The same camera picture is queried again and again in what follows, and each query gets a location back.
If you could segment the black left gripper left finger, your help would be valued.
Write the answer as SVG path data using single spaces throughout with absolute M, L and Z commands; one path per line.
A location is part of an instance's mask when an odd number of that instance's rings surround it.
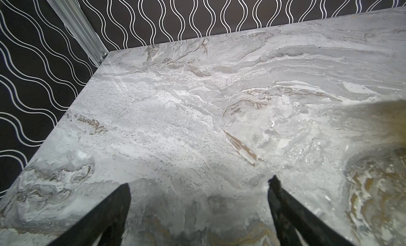
M 130 187 L 120 185 L 50 246 L 120 246 L 131 203 Z

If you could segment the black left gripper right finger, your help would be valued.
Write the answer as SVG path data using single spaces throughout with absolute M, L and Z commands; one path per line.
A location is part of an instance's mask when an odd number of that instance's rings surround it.
M 267 200 L 280 245 L 301 246 L 301 238 L 309 246 L 353 245 L 283 189 L 276 175 L 268 184 Z

